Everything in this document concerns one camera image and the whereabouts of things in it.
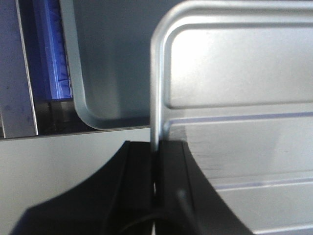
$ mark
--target metal bar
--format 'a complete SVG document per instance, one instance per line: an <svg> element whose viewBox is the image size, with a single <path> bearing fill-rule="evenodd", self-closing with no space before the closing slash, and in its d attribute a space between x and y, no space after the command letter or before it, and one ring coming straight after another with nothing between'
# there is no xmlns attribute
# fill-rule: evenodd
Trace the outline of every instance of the metal bar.
<svg viewBox="0 0 313 235"><path fill-rule="evenodd" d="M5 138L38 134L18 1L0 1L0 116Z"/></svg>

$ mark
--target gray metal surface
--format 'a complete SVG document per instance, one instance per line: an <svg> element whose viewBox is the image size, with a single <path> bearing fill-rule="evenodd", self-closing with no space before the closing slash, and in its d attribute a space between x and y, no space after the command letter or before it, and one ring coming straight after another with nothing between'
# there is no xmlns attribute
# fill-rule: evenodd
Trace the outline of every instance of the gray metal surface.
<svg viewBox="0 0 313 235"><path fill-rule="evenodd" d="M0 1L0 117L5 138L38 134L20 28L16 2Z"/></svg>
<svg viewBox="0 0 313 235"><path fill-rule="evenodd" d="M313 4L187 1L151 45L151 140L187 141L256 234L313 233Z"/></svg>
<svg viewBox="0 0 313 235"><path fill-rule="evenodd" d="M86 124L149 125L150 39L180 1L60 1L75 108Z"/></svg>

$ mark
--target metal tray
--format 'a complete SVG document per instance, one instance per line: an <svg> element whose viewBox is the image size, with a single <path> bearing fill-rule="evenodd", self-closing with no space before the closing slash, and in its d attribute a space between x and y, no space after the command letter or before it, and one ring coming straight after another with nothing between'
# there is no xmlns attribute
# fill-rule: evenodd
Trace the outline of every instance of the metal tray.
<svg viewBox="0 0 313 235"><path fill-rule="evenodd" d="M149 125L150 39L179 2L60 0L75 109L87 125Z"/></svg>
<svg viewBox="0 0 313 235"><path fill-rule="evenodd" d="M187 1L151 45L152 145L187 141L256 234L313 234L313 3Z"/></svg>

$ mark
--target metal edge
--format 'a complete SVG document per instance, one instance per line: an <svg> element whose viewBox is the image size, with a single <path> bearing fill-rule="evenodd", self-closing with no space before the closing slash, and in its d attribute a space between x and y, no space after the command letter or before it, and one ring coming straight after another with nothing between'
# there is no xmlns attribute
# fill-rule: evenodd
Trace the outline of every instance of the metal edge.
<svg viewBox="0 0 313 235"><path fill-rule="evenodd" d="M164 75L164 49L171 26L180 17L195 11L208 9L245 9L245 10L306 10L312 11L313 6L309 1L221 1L221 0L187 0L174 6L160 21L151 39L151 148L153 152L158 150L158 143L162 139L162 92Z"/></svg>
<svg viewBox="0 0 313 235"><path fill-rule="evenodd" d="M25 40L24 40L24 34L23 34L23 28L22 28L22 20L21 20L19 0L15 0L15 4L16 4L16 11L17 11L17 15L18 15L18 22L19 22L19 28L20 28L20 34L21 34L22 50L23 50L23 56L24 56L24 63L25 63L25 71L26 71L30 105L31 105L31 110L32 110L32 115L33 115L33 120L34 120L35 135L38 135L39 132L38 132L36 112L35 112L35 103L34 103L34 97L33 97L33 92L32 92L32 88L31 88L31 83L30 83L30 75L29 75L28 61L27 61L26 48L25 48Z"/></svg>

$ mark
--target gray wall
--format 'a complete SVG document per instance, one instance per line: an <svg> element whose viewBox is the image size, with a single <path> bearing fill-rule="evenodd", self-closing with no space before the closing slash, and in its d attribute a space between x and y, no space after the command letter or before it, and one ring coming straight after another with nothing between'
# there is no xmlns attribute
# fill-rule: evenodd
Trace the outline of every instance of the gray wall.
<svg viewBox="0 0 313 235"><path fill-rule="evenodd" d="M125 140L149 141L149 131L0 141L0 235L9 234L27 207L89 177Z"/></svg>

